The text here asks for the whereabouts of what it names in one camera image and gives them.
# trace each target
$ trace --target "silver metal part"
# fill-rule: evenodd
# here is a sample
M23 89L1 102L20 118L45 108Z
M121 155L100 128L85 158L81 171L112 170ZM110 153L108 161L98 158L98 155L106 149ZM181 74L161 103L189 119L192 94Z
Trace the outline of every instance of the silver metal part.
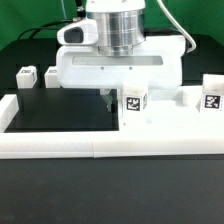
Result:
M88 13L97 22L99 53L105 56L127 56L132 46L144 41L144 9L118 13Z

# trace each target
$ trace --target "white cube with marker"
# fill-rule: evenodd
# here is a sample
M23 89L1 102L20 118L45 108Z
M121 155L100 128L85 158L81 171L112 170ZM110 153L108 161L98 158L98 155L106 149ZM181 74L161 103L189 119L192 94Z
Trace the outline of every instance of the white cube with marker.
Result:
M124 125L138 125L146 122L148 104L148 85L127 83L122 89Z
M37 81L35 66L22 67L16 75L18 89L31 89Z
M201 98L201 113L224 112L224 76L205 74Z

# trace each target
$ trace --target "black surface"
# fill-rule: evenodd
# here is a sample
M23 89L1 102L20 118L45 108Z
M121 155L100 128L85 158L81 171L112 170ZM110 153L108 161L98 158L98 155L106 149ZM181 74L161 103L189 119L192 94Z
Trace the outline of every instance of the black surface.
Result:
M1 224L224 222L224 160L0 161Z
M183 58L186 85L200 84L203 73L224 71L223 46L207 36L196 39L199 49ZM103 108L100 120L102 116L108 119L107 128L114 122L116 126L116 119L106 117L109 115L104 113L106 108L102 107L98 91L45 90L41 77L49 65L55 65L57 48L55 40L23 40L0 52L0 97L17 93L22 108L10 126L11 131L16 128L32 131L34 126L43 131L46 128L40 121L43 116L49 118L46 126L50 130L57 129L57 124L62 125L67 119L69 126L65 122L63 128L74 128L70 126L72 118L80 128L80 115L75 113L73 117L72 113L78 102L82 102L85 115L90 116L83 120L85 128L97 128L94 122L101 123L98 117L93 122L91 115L97 110L89 110L92 102L85 103L92 99ZM15 74L21 66L31 64L38 67L41 81L33 92L18 92ZM38 109L40 99L43 107ZM57 102L66 106L60 108ZM62 115L57 121L56 117L49 117L55 108ZM224 223L224 155L0 160L0 224L11 223L221 224Z

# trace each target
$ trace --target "white cube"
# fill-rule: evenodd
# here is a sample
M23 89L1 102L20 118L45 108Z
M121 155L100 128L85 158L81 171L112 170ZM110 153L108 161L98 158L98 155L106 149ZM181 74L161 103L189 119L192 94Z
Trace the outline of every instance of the white cube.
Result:
M50 66L44 75L46 88L60 88L56 66Z
M148 85L127 83L122 89L123 120L127 125L146 122L148 104Z
M18 89L31 89L37 81L35 66L22 67L16 75Z
M224 76L205 74L203 77L203 91L201 112L224 112Z

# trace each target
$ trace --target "white platform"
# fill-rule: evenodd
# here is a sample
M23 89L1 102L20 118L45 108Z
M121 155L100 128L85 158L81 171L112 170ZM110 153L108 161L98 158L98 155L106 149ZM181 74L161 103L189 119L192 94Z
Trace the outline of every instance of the white platform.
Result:
M149 92L145 126L120 119L120 131L113 132L2 133L0 158L223 154L223 114L207 116L200 105L184 105L184 90Z

